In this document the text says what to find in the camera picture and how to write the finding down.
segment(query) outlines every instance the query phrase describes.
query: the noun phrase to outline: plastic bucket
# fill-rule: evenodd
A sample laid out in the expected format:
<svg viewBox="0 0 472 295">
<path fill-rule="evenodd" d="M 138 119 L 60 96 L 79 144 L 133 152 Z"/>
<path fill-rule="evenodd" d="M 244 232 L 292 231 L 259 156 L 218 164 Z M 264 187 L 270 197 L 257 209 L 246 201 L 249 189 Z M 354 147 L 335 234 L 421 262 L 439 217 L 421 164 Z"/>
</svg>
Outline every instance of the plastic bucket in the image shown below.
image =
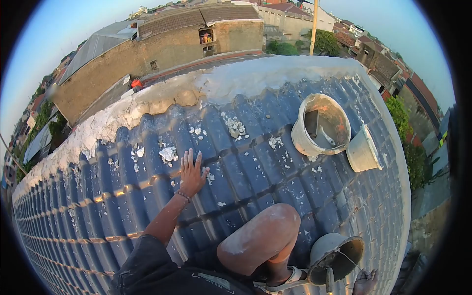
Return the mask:
<svg viewBox="0 0 472 295">
<path fill-rule="evenodd" d="M 323 122 L 330 125 L 333 131 L 334 146 L 322 147 L 308 134 L 305 127 L 305 115 L 318 111 Z M 319 154 L 335 155 L 343 152 L 351 139 L 351 125 L 343 108 L 331 97 L 317 93 L 308 95 L 300 105 L 298 119 L 292 128 L 292 142 L 295 148 L 306 156 Z"/>
<path fill-rule="evenodd" d="M 346 150 L 349 164 L 355 172 L 378 168 L 382 170 L 379 154 L 371 133 L 364 124 L 359 133 L 351 140 Z"/>
<path fill-rule="evenodd" d="M 346 237 L 338 233 L 329 233 L 320 237 L 310 253 L 308 281 L 315 285 L 326 284 L 326 268 L 331 267 L 334 281 L 339 281 L 354 270 L 355 264 L 364 255 L 364 240 L 360 236 Z"/>
</svg>

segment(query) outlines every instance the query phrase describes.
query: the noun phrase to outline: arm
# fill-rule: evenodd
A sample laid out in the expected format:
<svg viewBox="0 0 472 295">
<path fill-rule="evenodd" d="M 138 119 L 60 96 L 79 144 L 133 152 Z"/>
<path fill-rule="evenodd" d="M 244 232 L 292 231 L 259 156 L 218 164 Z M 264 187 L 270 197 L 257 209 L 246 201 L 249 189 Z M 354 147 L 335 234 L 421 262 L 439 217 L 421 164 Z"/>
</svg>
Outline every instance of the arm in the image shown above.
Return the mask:
<svg viewBox="0 0 472 295">
<path fill-rule="evenodd" d="M 200 164 L 202 162 L 202 152 L 198 153 L 194 166 L 194 151 L 189 149 L 180 159 L 180 188 L 179 192 L 185 194 L 190 199 L 200 191 L 206 181 L 210 168 L 206 168 L 200 175 Z M 143 235 L 156 237 L 165 246 L 169 243 L 177 218 L 182 210 L 189 203 L 189 200 L 180 194 L 174 194 L 167 205 L 157 214 L 156 218 L 146 227 Z"/>
</svg>

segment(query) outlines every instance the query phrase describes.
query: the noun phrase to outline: sky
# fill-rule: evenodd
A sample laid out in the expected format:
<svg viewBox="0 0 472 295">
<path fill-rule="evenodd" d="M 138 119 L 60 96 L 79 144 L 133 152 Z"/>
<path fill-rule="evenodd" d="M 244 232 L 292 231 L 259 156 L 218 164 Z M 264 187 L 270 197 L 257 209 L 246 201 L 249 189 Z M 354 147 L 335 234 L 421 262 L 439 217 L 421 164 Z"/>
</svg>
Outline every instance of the sky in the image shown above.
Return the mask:
<svg viewBox="0 0 472 295">
<path fill-rule="evenodd" d="M 7 143 L 42 77 L 92 33 L 128 18 L 141 5 L 153 8 L 169 0 L 46 0 L 30 17 L 1 79 L 0 131 Z M 454 103 L 451 76 L 442 49 L 426 19 L 410 0 L 320 0 L 339 18 L 362 26 L 400 52 L 429 87 L 441 109 Z M 5 147 L 0 146 L 3 164 Z"/>
</svg>

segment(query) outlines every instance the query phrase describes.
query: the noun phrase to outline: leg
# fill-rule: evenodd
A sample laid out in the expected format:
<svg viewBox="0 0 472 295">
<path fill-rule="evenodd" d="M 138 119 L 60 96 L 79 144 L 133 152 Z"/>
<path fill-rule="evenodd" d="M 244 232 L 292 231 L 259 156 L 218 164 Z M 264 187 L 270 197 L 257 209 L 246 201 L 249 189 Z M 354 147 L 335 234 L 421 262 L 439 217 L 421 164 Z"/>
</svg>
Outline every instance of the leg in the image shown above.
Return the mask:
<svg viewBox="0 0 472 295">
<path fill-rule="evenodd" d="M 295 246 L 300 216 L 288 204 L 266 208 L 218 245 L 217 256 L 229 270 L 250 276 L 267 261 L 269 286 L 283 284 L 292 274 L 288 257 Z"/>
</svg>

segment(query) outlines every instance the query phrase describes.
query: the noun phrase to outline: utility pole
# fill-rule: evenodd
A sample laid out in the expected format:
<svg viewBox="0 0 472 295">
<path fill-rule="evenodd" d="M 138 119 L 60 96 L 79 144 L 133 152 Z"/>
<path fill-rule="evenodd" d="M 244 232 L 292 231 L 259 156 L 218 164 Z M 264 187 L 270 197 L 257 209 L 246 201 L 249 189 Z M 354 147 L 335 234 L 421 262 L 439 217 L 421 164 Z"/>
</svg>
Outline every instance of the utility pole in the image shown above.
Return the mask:
<svg viewBox="0 0 472 295">
<path fill-rule="evenodd" d="M 7 144 L 5 143 L 5 141 L 3 140 L 3 136 L 1 136 L 0 134 L 0 138 L 1 140 L 3 141 L 3 144 L 5 145 L 5 147 L 7 148 L 7 152 L 8 154 L 10 155 L 10 157 L 13 159 L 13 161 L 15 162 L 15 164 L 18 166 L 18 168 L 20 168 L 21 171 L 23 171 L 23 173 L 26 175 L 28 174 L 24 169 L 23 167 L 21 167 L 21 165 L 18 163 L 18 161 L 15 159 L 15 157 L 13 156 L 13 154 L 10 152 L 10 150 L 8 149 L 8 146 Z"/>
<path fill-rule="evenodd" d="M 318 0 L 313 1 L 313 29 L 312 29 L 312 42 L 310 44 L 310 55 L 313 55 L 313 48 L 315 47 L 316 37 L 316 15 L 318 14 Z"/>
</svg>

